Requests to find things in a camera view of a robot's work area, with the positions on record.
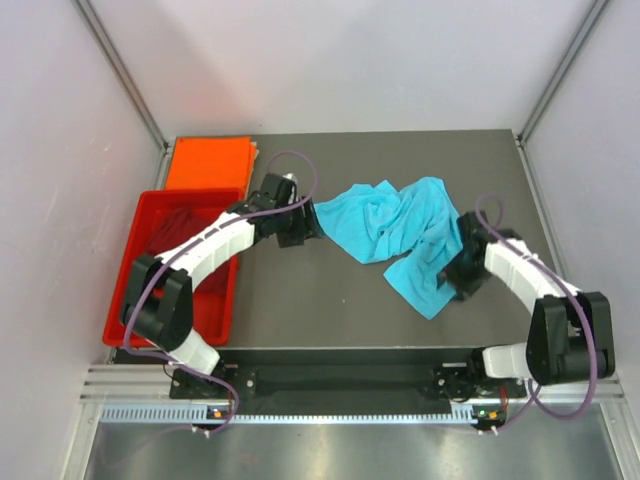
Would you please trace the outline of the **light blue t shirt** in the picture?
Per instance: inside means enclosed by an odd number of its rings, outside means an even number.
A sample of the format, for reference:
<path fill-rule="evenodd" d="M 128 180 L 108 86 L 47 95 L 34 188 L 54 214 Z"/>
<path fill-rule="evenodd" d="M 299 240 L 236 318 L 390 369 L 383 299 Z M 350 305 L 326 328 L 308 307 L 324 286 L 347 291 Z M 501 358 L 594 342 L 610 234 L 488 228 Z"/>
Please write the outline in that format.
<path fill-rule="evenodd" d="M 325 234 L 361 264 L 391 261 L 384 278 L 412 308 L 434 319 L 453 299 L 437 275 L 461 252 L 456 210 L 443 180 L 423 177 L 398 190 L 385 180 L 355 184 L 316 205 Z"/>

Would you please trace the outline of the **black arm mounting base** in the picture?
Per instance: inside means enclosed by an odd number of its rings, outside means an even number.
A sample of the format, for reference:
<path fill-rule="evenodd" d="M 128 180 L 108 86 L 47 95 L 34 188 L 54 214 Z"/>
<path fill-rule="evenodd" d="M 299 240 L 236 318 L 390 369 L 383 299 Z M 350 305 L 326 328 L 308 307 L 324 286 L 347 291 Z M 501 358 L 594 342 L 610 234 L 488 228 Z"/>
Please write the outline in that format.
<path fill-rule="evenodd" d="M 524 397 L 515 380 L 478 380 L 469 347 L 223 348 L 218 377 L 244 415 L 448 413 L 451 403 Z"/>

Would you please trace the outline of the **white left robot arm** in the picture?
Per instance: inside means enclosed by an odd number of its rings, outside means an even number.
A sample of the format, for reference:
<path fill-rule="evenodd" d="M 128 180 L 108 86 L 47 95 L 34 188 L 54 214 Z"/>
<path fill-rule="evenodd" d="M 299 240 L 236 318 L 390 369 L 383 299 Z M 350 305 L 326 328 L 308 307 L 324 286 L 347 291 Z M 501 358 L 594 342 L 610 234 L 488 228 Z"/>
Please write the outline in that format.
<path fill-rule="evenodd" d="M 156 256 L 138 256 L 121 306 L 125 332 L 194 371 L 192 384 L 203 395 L 220 394 L 227 374 L 218 351 L 196 331 L 193 294 L 232 257 L 271 236 L 281 248 L 323 236 L 312 199 L 299 196 L 292 173 L 266 174 L 258 190 L 189 240 Z"/>

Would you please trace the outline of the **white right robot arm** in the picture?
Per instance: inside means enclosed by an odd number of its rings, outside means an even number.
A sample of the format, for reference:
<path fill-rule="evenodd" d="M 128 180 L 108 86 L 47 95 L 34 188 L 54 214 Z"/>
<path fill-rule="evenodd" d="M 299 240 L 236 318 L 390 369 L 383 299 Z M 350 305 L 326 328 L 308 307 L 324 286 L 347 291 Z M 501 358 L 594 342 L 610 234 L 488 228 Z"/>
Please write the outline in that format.
<path fill-rule="evenodd" d="M 504 379 L 542 386 L 604 379 L 615 372 L 610 302 L 560 279 L 512 229 L 491 233 L 483 213 L 456 221 L 462 249 L 437 274 L 457 301 L 474 295 L 490 278 L 500 280 L 531 316 L 525 342 L 487 346 L 467 361 L 467 384 L 487 396 Z"/>

